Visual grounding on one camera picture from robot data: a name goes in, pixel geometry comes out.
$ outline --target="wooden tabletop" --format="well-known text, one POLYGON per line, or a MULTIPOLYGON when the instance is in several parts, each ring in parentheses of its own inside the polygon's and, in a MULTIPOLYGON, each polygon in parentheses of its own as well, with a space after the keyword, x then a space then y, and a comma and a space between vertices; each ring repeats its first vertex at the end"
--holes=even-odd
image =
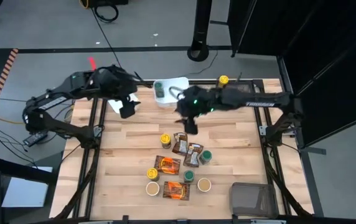
MULTIPOLYGON (((264 84, 266 92, 281 92, 278 79, 264 80, 264 84)), ((202 177, 211 180, 212 189, 209 192, 200 193, 192 184, 189 201, 163 198, 162 194, 157 197, 148 196, 145 191, 149 182, 146 171, 154 166, 156 156, 169 156, 181 161, 184 159, 171 152, 172 148, 163 149, 160 135, 181 132, 183 127, 174 124, 179 119, 179 115, 174 113, 175 108, 157 106, 152 90, 139 88, 136 96, 142 103, 136 114, 128 119, 121 119, 109 105, 107 107, 91 220, 121 220, 123 215, 129 215, 130 220, 229 219, 232 216, 228 195, 232 183, 266 184, 253 108, 240 108, 236 111, 215 111, 196 120, 199 134, 190 135, 189 142, 201 144, 212 152, 213 158, 208 164, 190 168, 181 163, 179 175, 161 174, 158 181, 162 192, 164 181, 183 182, 184 171, 190 169, 195 172, 194 183, 202 177)), ((91 104, 87 100, 76 101, 72 124, 88 124, 91 104)), ((263 111, 260 111, 265 122, 263 111)), ((276 108, 270 111, 272 121, 275 122, 281 111, 276 108)), ((283 142, 296 147, 293 138, 284 137, 283 142)), ((64 156, 78 144, 76 139, 68 140, 64 156)), ((278 147, 278 150, 287 188, 304 209, 312 213, 298 153, 285 146, 278 147)), ((76 191, 82 155, 83 149, 77 149, 61 165, 50 217, 56 216, 76 191)), ((275 188, 279 211, 284 214, 280 191, 275 188)), ((81 215, 86 197, 87 192, 83 194, 81 215)))

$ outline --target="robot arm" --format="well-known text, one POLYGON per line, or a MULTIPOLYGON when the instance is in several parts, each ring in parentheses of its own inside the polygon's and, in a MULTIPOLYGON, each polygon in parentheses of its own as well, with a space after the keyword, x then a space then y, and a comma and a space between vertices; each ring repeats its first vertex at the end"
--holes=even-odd
POLYGON ((71 99, 102 98, 121 100, 123 107, 120 109, 120 115, 122 118, 128 118, 135 114, 134 107, 140 103, 129 98, 130 93, 137 91, 137 85, 140 84, 138 80, 141 79, 137 74, 128 74, 114 65, 95 71, 75 72, 57 88, 47 90, 43 95, 27 101, 22 114, 26 130, 30 133, 53 131, 63 138, 77 138, 81 147, 93 147, 96 144, 93 127, 77 127, 58 121, 46 111, 71 99))
POLYGON ((211 88, 204 89, 192 86, 182 92, 185 98, 177 103, 176 112, 182 119, 185 132, 197 134, 198 129, 194 118, 216 110, 236 110, 244 106, 274 107, 283 111, 283 115, 274 126, 266 128, 268 144, 281 144, 282 134, 290 127, 291 123, 302 118, 301 104, 298 98, 290 93, 245 93, 236 88, 211 88))

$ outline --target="small snack package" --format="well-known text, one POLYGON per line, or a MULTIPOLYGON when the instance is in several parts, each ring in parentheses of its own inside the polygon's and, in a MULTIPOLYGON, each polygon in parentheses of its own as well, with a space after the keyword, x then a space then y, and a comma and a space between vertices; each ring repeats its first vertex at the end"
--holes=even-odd
POLYGON ((154 168, 159 172, 165 174, 178 174, 179 173, 180 159, 173 159, 170 157, 156 156, 154 168))
POLYGON ((189 200, 190 184, 180 182, 168 182, 164 183, 164 198, 189 200))
POLYGON ((174 138, 176 139, 176 144, 172 148, 172 152, 185 156, 188 150, 188 135, 185 133, 175 133, 174 138))
POLYGON ((203 151, 203 146, 196 143, 189 143, 189 150, 184 159, 184 166, 199 167, 197 156, 203 151))

